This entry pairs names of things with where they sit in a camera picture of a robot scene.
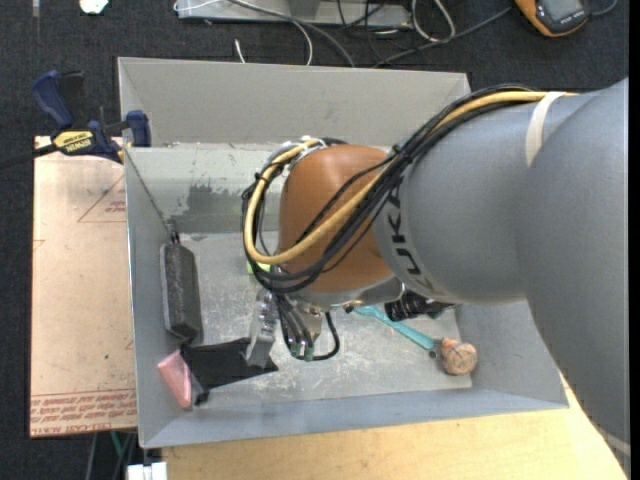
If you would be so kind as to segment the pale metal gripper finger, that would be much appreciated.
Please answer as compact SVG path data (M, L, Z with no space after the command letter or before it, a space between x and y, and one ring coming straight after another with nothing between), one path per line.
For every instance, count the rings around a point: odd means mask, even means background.
M265 292L256 295L252 322L250 327L250 343L246 350L246 360L250 366L265 367L265 331L263 330L265 311Z
M266 291L260 305L260 366L265 368L270 360L270 351L275 341L277 308L271 292Z

